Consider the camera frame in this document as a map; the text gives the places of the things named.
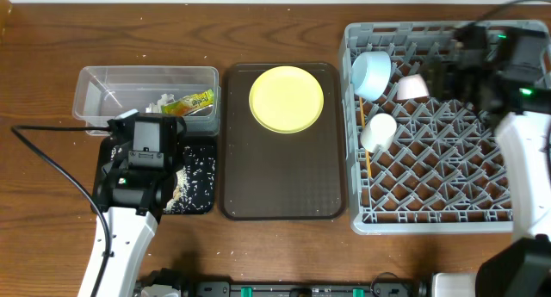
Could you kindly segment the pink bowl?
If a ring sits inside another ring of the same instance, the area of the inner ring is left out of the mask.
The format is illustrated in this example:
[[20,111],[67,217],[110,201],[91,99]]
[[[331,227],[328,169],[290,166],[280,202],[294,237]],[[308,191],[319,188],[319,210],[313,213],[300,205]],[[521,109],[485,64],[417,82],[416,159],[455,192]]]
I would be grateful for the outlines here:
[[420,74],[403,77],[398,81],[396,99],[404,101],[430,95],[428,87]]

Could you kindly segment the white tissue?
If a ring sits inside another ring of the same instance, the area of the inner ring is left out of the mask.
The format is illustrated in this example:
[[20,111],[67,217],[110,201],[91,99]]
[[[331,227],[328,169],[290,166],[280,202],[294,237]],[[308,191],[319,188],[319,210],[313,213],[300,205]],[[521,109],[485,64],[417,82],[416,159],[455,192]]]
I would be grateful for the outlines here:
[[162,107],[175,101],[173,94],[162,94],[157,102],[152,102],[145,109],[147,113],[162,113]]

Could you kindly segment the blue bowl with rice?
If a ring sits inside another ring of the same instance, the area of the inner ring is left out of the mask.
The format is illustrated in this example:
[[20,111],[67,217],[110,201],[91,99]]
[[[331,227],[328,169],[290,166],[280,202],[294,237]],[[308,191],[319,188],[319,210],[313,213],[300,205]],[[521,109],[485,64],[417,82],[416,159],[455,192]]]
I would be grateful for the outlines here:
[[368,102],[376,101],[387,87],[391,70],[391,59],[386,52],[361,53],[351,67],[355,94]]

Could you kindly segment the green snack wrapper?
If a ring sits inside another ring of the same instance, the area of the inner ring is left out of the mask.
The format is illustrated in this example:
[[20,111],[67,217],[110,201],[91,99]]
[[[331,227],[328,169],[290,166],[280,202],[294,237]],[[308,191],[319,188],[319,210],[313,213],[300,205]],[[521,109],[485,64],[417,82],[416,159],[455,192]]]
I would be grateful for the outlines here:
[[176,101],[161,105],[161,112],[174,116],[185,116],[214,104],[214,92],[206,90],[202,93],[195,93],[184,96]]

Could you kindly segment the cream cup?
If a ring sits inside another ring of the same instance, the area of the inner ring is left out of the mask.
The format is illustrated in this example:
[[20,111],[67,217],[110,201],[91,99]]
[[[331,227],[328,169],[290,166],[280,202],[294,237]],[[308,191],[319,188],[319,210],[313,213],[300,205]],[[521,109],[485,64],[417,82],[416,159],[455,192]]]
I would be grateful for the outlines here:
[[376,114],[360,135],[362,147],[371,153],[387,151],[397,131],[397,122],[390,114]]

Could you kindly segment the wooden chopstick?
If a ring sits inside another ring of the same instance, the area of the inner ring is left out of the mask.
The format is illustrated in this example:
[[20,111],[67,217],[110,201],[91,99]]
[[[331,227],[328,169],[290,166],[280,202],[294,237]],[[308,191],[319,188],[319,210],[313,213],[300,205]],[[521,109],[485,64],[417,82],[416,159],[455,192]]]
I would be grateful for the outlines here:
[[[365,114],[364,114],[364,110],[363,110],[363,100],[360,96],[358,97],[358,100],[359,100],[359,110],[360,110],[361,126],[362,126],[361,134],[362,134],[363,130],[366,127],[366,121],[365,121]],[[363,145],[362,145],[362,147],[364,148],[364,152],[365,152],[365,165],[366,165],[366,170],[367,170],[367,176],[368,176],[368,178],[371,178],[372,177],[372,172],[371,172],[371,165],[370,165],[370,155],[369,155],[368,150]]]

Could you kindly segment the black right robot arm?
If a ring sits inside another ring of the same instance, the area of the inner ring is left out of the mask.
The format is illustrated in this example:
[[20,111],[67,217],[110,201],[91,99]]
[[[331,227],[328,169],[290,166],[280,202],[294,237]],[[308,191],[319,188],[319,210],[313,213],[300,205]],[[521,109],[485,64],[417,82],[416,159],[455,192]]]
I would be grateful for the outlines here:
[[510,61],[466,67],[431,61],[421,69],[430,95],[488,113],[505,163],[512,243],[474,273],[438,273],[433,296],[550,294],[550,91],[539,65]]

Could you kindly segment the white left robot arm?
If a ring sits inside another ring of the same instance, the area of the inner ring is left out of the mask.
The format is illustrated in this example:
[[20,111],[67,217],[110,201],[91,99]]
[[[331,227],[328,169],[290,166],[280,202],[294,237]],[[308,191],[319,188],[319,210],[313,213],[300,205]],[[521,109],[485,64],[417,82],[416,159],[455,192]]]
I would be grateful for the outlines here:
[[122,152],[100,159],[92,199],[96,235],[78,294],[131,296],[149,244],[176,187],[183,158],[163,168],[128,163]]

